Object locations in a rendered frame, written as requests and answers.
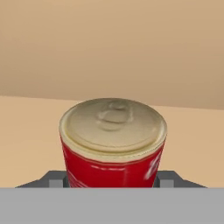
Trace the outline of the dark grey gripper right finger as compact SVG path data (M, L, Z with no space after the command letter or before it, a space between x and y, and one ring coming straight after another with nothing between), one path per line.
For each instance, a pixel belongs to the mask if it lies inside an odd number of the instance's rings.
M175 171L158 171L154 181L154 187L158 188L187 188L201 187L192 181L182 179Z

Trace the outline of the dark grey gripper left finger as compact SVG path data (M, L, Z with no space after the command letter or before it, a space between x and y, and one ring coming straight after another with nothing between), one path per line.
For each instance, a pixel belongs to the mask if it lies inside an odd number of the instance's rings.
M69 187L66 171L48 171L42 178L23 184L28 188L67 188Z

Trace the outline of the red food can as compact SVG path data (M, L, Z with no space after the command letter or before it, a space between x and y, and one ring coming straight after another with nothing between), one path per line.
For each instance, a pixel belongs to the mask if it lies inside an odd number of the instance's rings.
M141 102L101 98L70 108L59 136L71 187L152 187L167 124Z

